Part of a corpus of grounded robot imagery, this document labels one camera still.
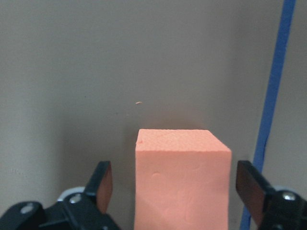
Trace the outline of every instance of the blue tape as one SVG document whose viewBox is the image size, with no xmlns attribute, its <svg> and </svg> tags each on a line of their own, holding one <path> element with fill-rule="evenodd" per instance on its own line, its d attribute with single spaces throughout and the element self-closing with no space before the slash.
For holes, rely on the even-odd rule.
<svg viewBox="0 0 307 230">
<path fill-rule="evenodd" d="M 272 120 L 278 95 L 278 89 L 283 72 L 284 58 L 288 38 L 290 34 L 291 21 L 295 8 L 295 0 L 284 0 L 283 11 L 279 24 L 279 30 L 275 45 L 275 52 L 271 67 L 269 84 L 262 111 L 261 123 L 258 133 L 258 139 L 254 154 L 254 166 L 261 172 L 264 162 L 265 147 L 270 135 Z M 250 227 L 250 213 L 244 207 L 240 230 L 249 230 Z"/>
</svg>

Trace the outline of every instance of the wall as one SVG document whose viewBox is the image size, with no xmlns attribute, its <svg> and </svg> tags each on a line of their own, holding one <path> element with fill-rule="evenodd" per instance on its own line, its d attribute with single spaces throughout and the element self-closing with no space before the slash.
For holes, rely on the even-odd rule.
<svg viewBox="0 0 307 230">
<path fill-rule="evenodd" d="M 237 229 L 236 161 L 253 157 L 281 7 L 1 1 L 0 213 L 24 200 L 47 207 L 111 160 L 108 211 L 132 229 L 138 129 L 204 128 L 233 150 Z"/>
</svg>

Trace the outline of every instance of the foam block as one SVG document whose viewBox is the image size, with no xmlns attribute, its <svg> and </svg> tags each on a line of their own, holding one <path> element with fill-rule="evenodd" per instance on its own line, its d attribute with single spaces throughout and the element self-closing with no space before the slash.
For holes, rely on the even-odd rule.
<svg viewBox="0 0 307 230">
<path fill-rule="evenodd" d="M 227 230 L 230 165 L 208 130 L 139 130 L 134 230 Z"/>
</svg>

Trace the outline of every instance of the metal bolt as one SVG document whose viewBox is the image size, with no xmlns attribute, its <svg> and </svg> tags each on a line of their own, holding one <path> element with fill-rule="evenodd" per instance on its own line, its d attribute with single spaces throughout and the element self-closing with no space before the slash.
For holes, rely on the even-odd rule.
<svg viewBox="0 0 307 230">
<path fill-rule="evenodd" d="M 31 212 L 33 208 L 34 208 L 33 203 L 28 203 L 26 206 L 23 206 L 23 208 L 20 209 L 20 212 L 21 214 L 26 214 L 28 212 Z"/>
<path fill-rule="evenodd" d="M 283 193 L 283 198 L 285 200 L 295 200 L 295 194 L 291 192 L 284 192 Z"/>
<path fill-rule="evenodd" d="M 69 202 L 70 202 L 71 204 L 75 204 L 75 203 L 78 203 L 80 200 L 81 200 L 81 194 L 80 194 L 80 193 L 77 193 L 76 195 L 72 196 L 72 197 L 69 199 Z"/>
<path fill-rule="evenodd" d="M 274 224 L 271 230 L 283 230 L 283 226 L 281 224 Z"/>
</svg>

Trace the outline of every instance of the orange foam block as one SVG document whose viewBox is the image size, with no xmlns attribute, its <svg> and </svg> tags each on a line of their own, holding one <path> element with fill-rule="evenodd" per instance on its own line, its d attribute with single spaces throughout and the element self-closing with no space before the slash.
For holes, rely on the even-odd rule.
<svg viewBox="0 0 307 230">
<path fill-rule="evenodd" d="M 227 230 L 230 165 L 208 130 L 141 129 L 134 230 Z"/>
</svg>

